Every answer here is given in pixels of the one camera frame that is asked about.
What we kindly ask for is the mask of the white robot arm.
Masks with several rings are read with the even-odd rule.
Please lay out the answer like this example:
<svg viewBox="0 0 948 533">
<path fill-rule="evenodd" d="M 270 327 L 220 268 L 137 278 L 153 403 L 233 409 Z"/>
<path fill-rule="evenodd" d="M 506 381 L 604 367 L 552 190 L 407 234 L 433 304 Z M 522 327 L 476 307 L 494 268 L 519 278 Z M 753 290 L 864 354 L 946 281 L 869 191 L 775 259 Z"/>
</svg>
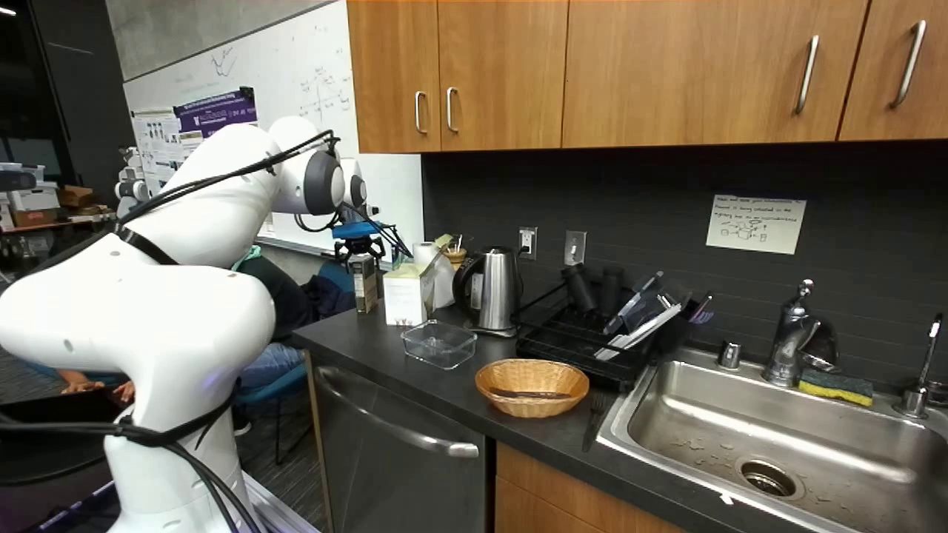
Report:
<svg viewBox="0 0 948 533">
<path fill-rule="evenodd" d="M 270 215 L 338 209 L 335 142 L 303 116 L 224 124 L 156 194 L 4 290 L 7 352 L 134 381 L 134 403 L 97 428 L 118 495 L 110 533 L 263 533 L 230 403 L 275 332 L 275 299 L 239 259 Z"/>
</svg>

